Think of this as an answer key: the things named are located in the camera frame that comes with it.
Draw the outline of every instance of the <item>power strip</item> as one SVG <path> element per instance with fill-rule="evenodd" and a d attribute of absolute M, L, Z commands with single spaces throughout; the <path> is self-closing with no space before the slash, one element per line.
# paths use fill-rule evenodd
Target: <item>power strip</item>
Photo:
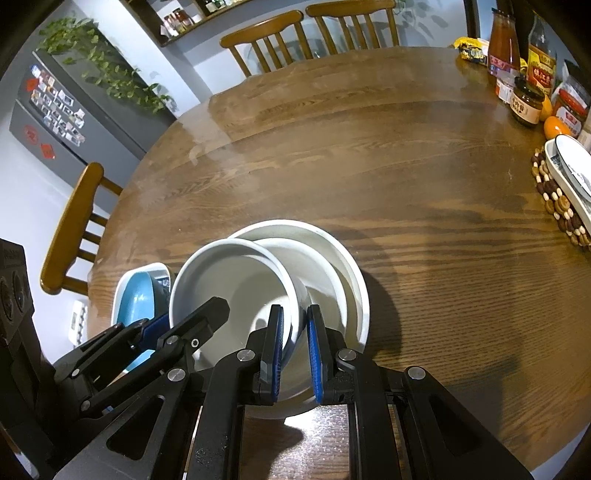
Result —
<path fill-rule="evenodd" d="M 86 341 L 86 319 L 88 317 L 87 305 L 76 300 L 72 311 L 72 322 L 68 331 L 68 339 L 75 347 Z"/>

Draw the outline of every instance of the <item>white container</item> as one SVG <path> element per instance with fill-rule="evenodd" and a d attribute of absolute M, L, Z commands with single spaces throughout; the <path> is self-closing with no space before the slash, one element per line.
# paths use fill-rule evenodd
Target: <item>white container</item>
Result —
<path fill-rule="evenodd" d="M 249 225 L 230 238 L 261 240 L 288 238 L 312 247 L 334 267 L 347 299 L 345 342 L 363 352 L 369 333 L 369 296 L 361 270 L 347 249 L 332 235 L 309 223 L 296 220 L 267 220 Z"/>
<path fill-rule="evenodd" d="M 347 325 L 345 289 L 328 260 L 312 247 L 295 240 L 265 238 L 255 243 L 275 255 L 291 278 L 303 283 L 310 304 L 320 306 L 325 325 L 344 335 Z M 278 402 L 272 407 L 250 407 L 249 415 L 280 419 L 315 407 L 311 382 L 308 336 L 303 332 L 289 363 L 282 366 Z"/>
<path fill-rule="evenodd" d="M 241 239 L 218 240 L 200 248 L 183 265 L 174 283 L 171 327 L 211 297 L 226 299 L 230 316 L 195 352 L 197 370 L 211 368 L 227 354 L 244 348 L 248 335 L 267 325 L 272 304 L 284 309 L 283 362 L 289 360 L 310 300 L 303 285 L 290 278 L 269 250 Z"/>

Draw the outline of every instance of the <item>white wall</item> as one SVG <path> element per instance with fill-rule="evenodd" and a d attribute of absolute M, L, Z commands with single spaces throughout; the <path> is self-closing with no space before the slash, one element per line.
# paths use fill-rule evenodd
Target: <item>white wall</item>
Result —
<path fill-rule="evenodd" d="M 169 48 L 178 48 L 212 93 L 223 92 L 243 82 L 245 77 L 231 53 L 219 46 L 220 38 L 231 31 L 288 10 L 304 11 L 309 4 L 309 1 L 275 0 L 271 7 L 262 0 L 250 2 L 212 19 Z M 457 37 L 466 35 L 463 0 L 406 0 L 404 6 L 395 11 L 401 45 L 447 47 Z M 372 18 L 378 35 L 386 40 L 387 45 L 391 45 L 385 13 L 378 12 Z M 308 38 L 321 38 L 312 19 L 304 20 L 304 29 Z M 295 39 L 295 34 L 290 30 L 292 29 L 286 30 L 287 35 Z M 238 50 L 244 57 L 255 58 L 250 46 L 239 46 Z"/>
<path fill-rule="evenodd" d="M 51 17 L 67 15 L 71 3 L 66 0 Z M 41 290 L 39 277 L 47 249 L 72 188 L 37 160 L 8 131 L 17 89 L 30 66 L 30 52 L 39 43 L 33 34 L 15 57 L 0 82 L 0 237 L 23 245 L 35 314 L 33 321 L 41 348 L 50 362 L 72 349 L 67 333 L 72 305 L 80 296 L 62 292 L 51 296 Z M 97 213 L 105 215 L 100 209 Z M 89 251 L 92 247 L 85 245 Z M 82 260 L 70 273 L 85 280 L 90 264 Z"/>

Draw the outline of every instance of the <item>glass jar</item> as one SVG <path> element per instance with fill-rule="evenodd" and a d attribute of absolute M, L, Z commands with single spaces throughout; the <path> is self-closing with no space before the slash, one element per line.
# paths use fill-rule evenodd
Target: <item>glass jar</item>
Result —
<path fill-rule="evenodd" d="M 569 128 L 571 136 L 577 138 L 587 118 L 587 111 L 569 92 L 561 88 L 552 115 L 560 118 Z"/>
<path fill-rule="evenodd" d="M 520 124 L 533 127 L 540 123 L 543 102 L 544 92 L 527 83 L 523 77 L 515 78 L 511 113 Z"/>
<path fill-rule="evenodd" d="M 528 41 L 527 81 L 550 95 L 556 76 L 556 51 L 551 48 L 544 20 L 535 12 Z"/>
<path fill-rule="evenodd" d="M 499 71 L 519 74 L 519 44 L 515 18 L 496 8 L 488 45 L 488 72 L 497 77 Z"/>

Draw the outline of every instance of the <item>wooden dining table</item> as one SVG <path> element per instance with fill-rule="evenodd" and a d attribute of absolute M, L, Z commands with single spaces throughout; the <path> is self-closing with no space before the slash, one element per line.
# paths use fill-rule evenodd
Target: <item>wooden dining table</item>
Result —
<path fill-rule="evenodd" d="M 452 48 L 382 48 L 254 76 L 175 122 L 113 211 L 89 333 L 131 268 L 172 269 L 267 219 L 317 225 L 359 264 L 366 353 L 421 365 L 527 468 L 591 420 L 590 254 L 544 210 L 541 126 Z M 347 411 L 248 418 L 241 478 L 346 479 Z"/>

